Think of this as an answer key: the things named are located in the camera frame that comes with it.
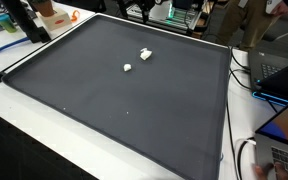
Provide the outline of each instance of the hand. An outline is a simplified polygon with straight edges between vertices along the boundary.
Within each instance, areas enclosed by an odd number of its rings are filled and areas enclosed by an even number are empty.
[[[276,173],[278,180],[288,180],[288,173],[280,163],[275,163]],[[258,180],[267,180],[267,174],[259,166],[255,167]]]
[[[288,13],[288,6],[284,3],[284,1],[281,1],[276,5],[271,14],[274,16],[281,16],[286,13]]]

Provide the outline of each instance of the black cable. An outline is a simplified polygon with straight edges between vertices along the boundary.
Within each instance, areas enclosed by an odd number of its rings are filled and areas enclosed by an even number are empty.
[[[231,150],[232,150],[232,154],[233,154],[235,175],[236,175],[236,177],[239,177],[238,176],[239,175],[238,171],[236,169],[235,149],[234,149],[234,143],[233,143],[232,126],[231,126],[230,110],[229,110],[229,107],[228,107],[228,100],[226,102],[226,111],[227,111],[228,129],[229,129],[229,134],[230,134]]]
[[[236,64],[238,64],[239,66],[241,66],[242,68],[244,68],[244,69],[246,69],[246,70],[250,70],[249,67],[243,66],[242,64],[240,64],[240,63],[236,60],[236,58],[235,58],[235,56],[234,56],[234,53],[233,53],[233,47],[231,48],[231,53],[232,53],[233,60],[236,62]]]
[[[277,113],[278,111],[276,110],[276,108],[273,106],[273,104],[271,103],[271,101],[266,100],[267,103],[272,107],[272,109],[275,111],[275,113]]]
[[[120,16],[120,9],[118,9],[117,11],[116,11],[116,13],[115,13],[115,17],[118,17],[118,16]]]
[[[245,86],[244,84],[242,84],[242,83],[240,82],[240,80],[235,76],[235,74],[234,74],[234,72],[232,71],[232,69],[230,69],[230,72],[231,72],[231,74],[233,75],[234,79],[237,81],[237,83],[238,83],[240,86],[242,86],[242,87],[245,88],[245,89],[252,90],[251,88]]]
[[[240,148],[238,149],[238,153],[237,153],[237,171],[238,171],[238,174],[240,176],[240,180],[242,180],[241,156],[242,156],[244,146],[247,144],[248,140],[255,140],[255,139],[254,139],[254,137],[247,138],[247,140],[241,144]]]

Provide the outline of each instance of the person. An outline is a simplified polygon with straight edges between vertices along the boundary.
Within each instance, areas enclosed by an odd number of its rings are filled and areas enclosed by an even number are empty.
[[[230,0],[215,43],[227,46],[233,33],[245,21],[246,28],[239,49],[250,51],[260,42],[268,28],[277,19],[288,13],[288,0],[281,1],[272,11],[266,13],[267,0]]]
[[[277,180],[288,180],[288,173],[284,169],[284,166],[281,163],[275,163],[275,169],[276,169],[276,176]],[[257,175],[258,180],[267,180],[267,172],[265,172],[264,168],[260,166],[255,167],[255,173]]]

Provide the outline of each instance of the white table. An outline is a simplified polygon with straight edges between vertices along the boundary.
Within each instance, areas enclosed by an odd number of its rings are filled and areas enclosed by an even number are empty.
[[[242,64],[246,64],[246,53],[235,50],[234,55]],[[238,66],[233,62],[232,68]],[[238,72],[236,74],[242,83],[248,85],[246,75]],[[274,114],[266,102],[251,97],[251,93],[241,88],[233,78],[230,80],[228,99],[234,144],[241,138],[253,136],[256,128]],[[99,179],[182,179],[142,155],[3,83],[0,83],[0,117]],[[223,180],[236,179],[228,132],[226,118],[222,148],[224,159],[219,175],[219,179]],[[252,171],[254,157],[254,148],[246,146],[242,163],[242,173],[246,179],[255,179]]]
[[[63,4],[56,3],[56,2],[53,2],[53,6],[63,9],[64,11],[68,13],[69,16],[72,15],[74,10],[78,10],[80,12],[80,17],[78,18],[78,20],[72,23],[73,27],[77,26],[79,23],[81,23],[82,21],[86,20],[87,18],[95,14],[94,12],[91,12],[91,11],[86,11],[83,9],[63,5]],[[38,18],[36,18],[34,22],[36,23],[38,27],[44,26],[44,24]],[[50,31],[49,34],[52,39],[55,39],[61,34],[63,34],[64,32],[66,32],[67,30],[69,30],[70,28],[72,28],[72,26],[65,26],[65,27],[56,29],[54,31]],[[19,27],[17,27],[17,29],[18,29],[17,32],[12,33],[12,34],[6,31],[0,32],[0,47],[5,44],[19,40],[23,37],[26,37],[26,34]],[[13,46],[11,48],[8,48],[0,52],[0,71],[3,71],[5,68],[21,60],[26,55],[30,54],[31,52],[37,50],[38,48],[44,45],[45,44],[41,42],[33,44],[30,41],[27,41],[27,42],[18,44],[16,46]]]

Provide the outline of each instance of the gray mat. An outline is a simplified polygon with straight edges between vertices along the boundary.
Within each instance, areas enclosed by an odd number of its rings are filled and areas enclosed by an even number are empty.
[[[209,180],[228,70],[225,48],[97,15],[3,81],[186,179]]]

